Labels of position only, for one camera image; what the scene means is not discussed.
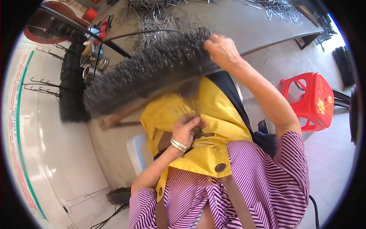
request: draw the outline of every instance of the electrical outlet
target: electrical outlet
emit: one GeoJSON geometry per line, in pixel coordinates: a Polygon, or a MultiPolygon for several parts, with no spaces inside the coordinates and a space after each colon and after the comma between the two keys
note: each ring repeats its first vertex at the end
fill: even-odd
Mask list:
{"type": "Polygon", "coordinates": [[[64,208],[64,211],[65,211],[66,213],[70,213],[70,212],[71,212],[71,210],[70,210],[69,206],[63,206],[63,208],[64,208]]]}

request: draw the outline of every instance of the striped sleeve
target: striped sleeve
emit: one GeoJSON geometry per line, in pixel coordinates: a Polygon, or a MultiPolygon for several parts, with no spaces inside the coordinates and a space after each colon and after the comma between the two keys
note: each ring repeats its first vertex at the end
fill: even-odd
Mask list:
{"type": "Polygon", "coordinates": [[[156,197],[155,189],[140,189],[132,194],[128,229],[141,229],[154,225],[156,197]]]}
{"type": "Polygon", "coordinates": [[[305,197],[308,198],[309,171],[302,136],[297,132],[283,134],[273,161],[297,181],[305,197]]]}

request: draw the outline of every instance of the yellow cloth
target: yellow cloth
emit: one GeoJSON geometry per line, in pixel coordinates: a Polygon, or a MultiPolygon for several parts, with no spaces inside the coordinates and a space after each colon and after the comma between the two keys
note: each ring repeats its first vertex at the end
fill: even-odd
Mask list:
{"type": "MultiPolygon", "coordinates": [[[[214,136],[196,139],[193,149],[169,166],[217,178],[228,176],[231,168],[226,144],[234,140],[252,141],[250,132],[230,100],[206,77],[199,85],[198,100],[201,116],[208,123],[203,132],[214,133],[214,136]],[[215,167],[220,163],[227,167],[218,173],[215,167]]],[[[173,123],[183,115],[179,109],[183,104],[178,95],[169,94],[149,103],[144,109],[141,123],[147,132],[147,144],[152,156],[159,153],[158,144],[164,131],[172,132],[173,123]]],[[[157,201],[164,196],[168,169],[162,173],[156,186],[157,201]]]]}

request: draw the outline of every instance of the metal hook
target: metal hook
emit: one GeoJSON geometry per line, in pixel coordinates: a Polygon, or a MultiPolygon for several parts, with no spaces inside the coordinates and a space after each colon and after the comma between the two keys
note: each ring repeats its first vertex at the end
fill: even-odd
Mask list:
{"type": "Polygon", "coordinates": [[[55,84],[51,84],[51,83],[49,83],[49,80],[48,80],[47,82],[43,82],[42,80],[44,80],[44,79],[42,79],[41,81],[37,81],[37,80],[34,80],[34,77],[32,77],[30,80],[31,80],[32,82],[41,83],[40,85],[47,85],[47,86],[52,86],[52,87],[60,88],[60,86],[59,86],[59,85],[55,85],[55,84]]]}
{"type": "Polygon", "coordinates": [[[52,44],[53,46],[55,46],[56,48],[60,48],[60,49],[62,49],[63,51],[65,51],[65,52],[67,52],[68,51],[68,49],[67,48],[65,48],[65,47],[63,47],[62,45],[59,45],[59,44],[52,44]]]}
{"type": "Polygon", "coordinates": [[[56,87],[56,88],[60,88],[60,89],[65,89],[65,90],[72,91],[71,89],[66,88],[66,87],[63,87],[63,86],[51,84],[51,83],[49,83],[49,80],[46,81],[46,82],[44,82],[44,79],[42,79],[41,81],[37,81],[37,80],[34,80],[34,77],[32,77],[30,80],[32,82],[36,82],[36,83],[40,83],[40,84],[25,84],[25,83],[22,83],[22,85],[44,85],[44,86],[51,86],[51,87],[56,87]]]}
{"type": "Polygon", "coordinates": [[[49,89],[48,90],[43,90],[42,87],[39,87],[38,89],[33,89],[33,86],[31,86],[30,88],[27,88],[26,85],[24,85],[24,89],[29,90],[29,91],[43,93],[43,94],[54,95],[56,97],[61,97],[60,94],[54,93],[54,92],[50,92],[49,89]]]}
{"type": "Polygon", "coordinates": [[[55,57],[55,58],[57,58],[57,59],[60,59],[60,60],[62,60],[62,61],[64,61],[64,60],[65,60],[63,57],[60,57],[60,56],[58,56],[58,55],[56,55],[56,54],[54,54],[54,53],[51,53],[51,52],[50,52],[50,49],[46,52],[46,51],[43,51],[43,50],[44,50],[44,48],[43,48],[43,49],[38,49],[38,47],[36,47],[36,50],[41,51],[41,52],[44,52],[44,53],[47,53],[47,54],[50,54],[51,56],[53,56],[53,57],[55,57]]]}

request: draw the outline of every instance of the metal cylinder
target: metal cylinder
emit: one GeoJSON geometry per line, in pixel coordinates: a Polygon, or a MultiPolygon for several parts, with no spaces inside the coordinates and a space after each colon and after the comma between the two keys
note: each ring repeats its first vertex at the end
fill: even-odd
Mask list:
{"type": "MultiPolygon", "coordinates": [[[[94,68],[91,67],[90,65],[86,65],[84,68],[84,71],[83,71],[83,79],[86,79],[86,78],[93,79],[93,73],[94,73],[94,68]]],[[[102,73],[98,69],[96,69],[94,78],[98,78],[101,75],[102,75],[102,73]]]]}
{"type": "Polygon", "coordinates": [[[106,69],[108,67],[108,64],[109,64],[109,59],[105,57],[98,62],[97,69],[103,71],[104,69],[106,69]]]}

